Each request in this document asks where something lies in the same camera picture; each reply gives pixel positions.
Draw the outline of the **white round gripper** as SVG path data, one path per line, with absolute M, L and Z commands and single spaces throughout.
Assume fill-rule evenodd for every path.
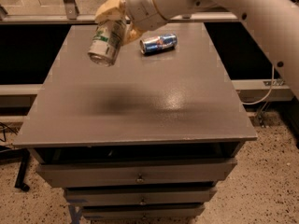
M 96 11 L 94 20 L 119 21 L 126 13 L 131 20 L 123 45 L 139 39 L 145 31 L 154 31 L 168 23 L 175 16 L 174 0 L 106 0 Z

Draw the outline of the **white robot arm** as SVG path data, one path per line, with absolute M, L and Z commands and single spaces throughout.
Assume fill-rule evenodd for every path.
M 223 7 L 233 13 L 299 98 L 299 7 L 290 0 L 107 0 L 95 21 L 124 17 L 132 26 L 128 43 L 178 15 Z

